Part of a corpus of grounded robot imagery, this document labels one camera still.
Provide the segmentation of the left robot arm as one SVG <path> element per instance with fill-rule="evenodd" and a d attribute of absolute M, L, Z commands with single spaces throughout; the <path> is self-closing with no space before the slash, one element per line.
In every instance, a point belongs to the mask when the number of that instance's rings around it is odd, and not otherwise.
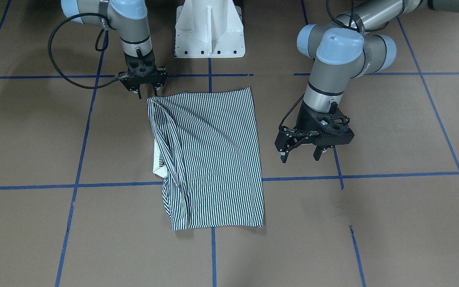
<path fill-rule="evenodd" d="M 338 16 L 326 1 L 330 22 L 308 24 L 297 36 L 298 51 L 314 63 L 305 92 L 295 103 L 295 126 L 279 124 L 275 147 L 282 162 L 301 145 L 314 145 L 313 157 L 319 160 L 327 149 L 352 141 L 350 118 L 339 109 L 349 80 L 388 68 L 396 58 L 396 44 L 375 31 L 421 8 L 459 13 L 459 0 L 365 0 Z"/>

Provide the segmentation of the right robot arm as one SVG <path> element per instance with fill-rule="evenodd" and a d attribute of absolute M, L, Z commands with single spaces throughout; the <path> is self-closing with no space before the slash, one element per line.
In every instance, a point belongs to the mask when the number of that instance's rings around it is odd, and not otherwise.
<path fill-rule="evenodd" d="M 114 82 L 141 98 L 142 84 L 151 84 L 154 91 L 164 86 L 167 69 L 155 64 L 148 10 L 144 0 L 62 0 L 61 7 L 66 19 L 51 33 L 47 46 L 49 58 L 56 71 L 52 41 L 58 29 L 70 21 L 100 27 L 100 34 L 117 31 L 124 52 L 127 71 L 118 73 Z"/>

